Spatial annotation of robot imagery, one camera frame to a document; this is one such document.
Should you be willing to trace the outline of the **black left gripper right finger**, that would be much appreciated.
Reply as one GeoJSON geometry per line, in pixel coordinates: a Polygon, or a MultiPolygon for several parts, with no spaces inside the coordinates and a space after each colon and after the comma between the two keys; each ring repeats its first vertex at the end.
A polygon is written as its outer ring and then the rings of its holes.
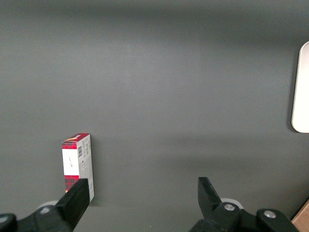
{"type": "Polygon", "coordinates": [[[252,215],[233,202],[223,202],[206,177],[198,179],[198,204],[203,219],[192,232],[297,232],[282,212],[262,208],[252,215]]]}

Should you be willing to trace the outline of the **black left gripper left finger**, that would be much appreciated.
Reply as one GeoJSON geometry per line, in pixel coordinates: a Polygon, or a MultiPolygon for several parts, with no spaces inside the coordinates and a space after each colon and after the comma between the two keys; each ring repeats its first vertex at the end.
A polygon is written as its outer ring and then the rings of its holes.
{"type": "Polygon", "coordinates": [[[55,205],[38,208],[29,216],[18,220],[15,214],[0,216],[2,232],[72,232],[90,203],[86,178],[77,180],[55,205]]]}

